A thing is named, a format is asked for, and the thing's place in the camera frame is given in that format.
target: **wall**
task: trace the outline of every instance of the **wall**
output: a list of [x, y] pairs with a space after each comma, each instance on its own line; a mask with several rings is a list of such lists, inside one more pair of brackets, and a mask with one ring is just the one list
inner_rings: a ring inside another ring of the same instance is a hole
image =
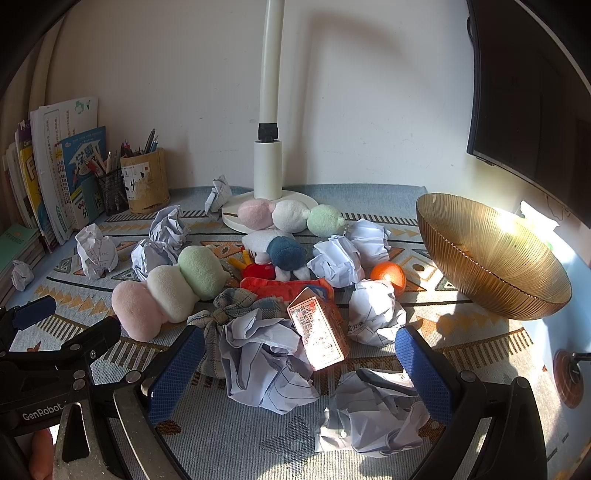
[[[97, 95], [111, 149], [156, 128], [171, 187], [222, 173], [251, 187], [264, 12], [265, 0], [82, 0], [56, 44], [47, 102]], [[465, 0], [287, 0], [284, 184], [425, 185], [513, 212], [526, 198], [550, 215], [538, 190], [465, 153], [466, 18]], [[590, 262], [589, 230], [563, 223]]]

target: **black mesh pen holder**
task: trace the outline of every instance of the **black mesh pen holder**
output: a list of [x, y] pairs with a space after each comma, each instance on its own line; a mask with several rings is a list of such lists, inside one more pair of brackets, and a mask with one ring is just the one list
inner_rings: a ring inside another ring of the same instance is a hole
[[121, 169], [117, 168], [102, 177], [98, 177], [100, 194], [103, 196], [105, 213], [107, 216], [115, 215], [126, 211], [129, 208], [127, 195], [125, 193], [125, 184], [123, 183], [123, 174]]

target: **black joint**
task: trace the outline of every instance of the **black joint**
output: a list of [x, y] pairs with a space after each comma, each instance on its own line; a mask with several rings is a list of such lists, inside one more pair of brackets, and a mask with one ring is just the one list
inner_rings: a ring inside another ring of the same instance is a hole
[[259, 140], [263, 143], [273, 143], [279, 138], [277, 124], [259, 124]]

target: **green plush ball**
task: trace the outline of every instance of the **green plush ball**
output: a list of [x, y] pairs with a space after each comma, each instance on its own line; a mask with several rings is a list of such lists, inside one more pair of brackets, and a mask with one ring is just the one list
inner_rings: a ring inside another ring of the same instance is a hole
[[318, 205], [310, 211], [308, 230], [320, 237], [342, 235], [345, 231], [345, 219], [335, 207]]
[[190, 245], [178, 256], [183, 277], [201, 300], [212, 300], [223, 290], [230, 274], [207, 247]]

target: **bowl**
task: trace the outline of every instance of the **bowl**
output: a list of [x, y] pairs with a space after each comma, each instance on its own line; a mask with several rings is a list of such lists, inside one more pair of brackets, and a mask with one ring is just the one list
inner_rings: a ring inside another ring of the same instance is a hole
[[447, 193], [417, 200], [431, 258], [466, 297], [500, 316], [534, 320], [564, 307], [573, 291], [563, 266], [519, 217]]

